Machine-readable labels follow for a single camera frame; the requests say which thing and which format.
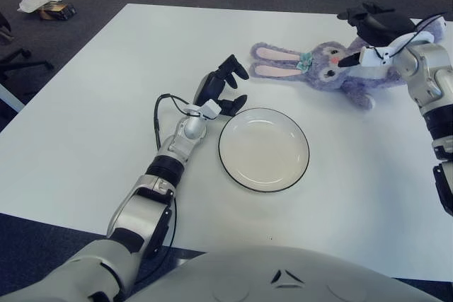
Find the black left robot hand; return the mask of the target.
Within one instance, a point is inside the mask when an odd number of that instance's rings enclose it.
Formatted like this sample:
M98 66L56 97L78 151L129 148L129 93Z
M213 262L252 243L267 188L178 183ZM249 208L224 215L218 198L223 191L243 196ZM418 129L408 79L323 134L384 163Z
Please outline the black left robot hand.
M204 105L208 100L213 100L220 107L220 115L233 117L246 104L247 95L240 95L234 100L220 100L219 97L226 84L237 89L238 84L234 78L236 74L240 79L248 80L249 75L236 57L231 54L218 69L206 75L195 94L193 103L197 106Z

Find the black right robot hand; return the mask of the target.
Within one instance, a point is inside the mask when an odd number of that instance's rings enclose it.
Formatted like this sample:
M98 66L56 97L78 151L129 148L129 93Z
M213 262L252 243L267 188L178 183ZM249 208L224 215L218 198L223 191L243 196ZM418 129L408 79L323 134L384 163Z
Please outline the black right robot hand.
M393 8L376 3L363 3L337 15L357 30L365 46L338 62L340 68L350 66L378 67L394 64L404 71L415 71L419 61L407 49L415 39L415 24Z

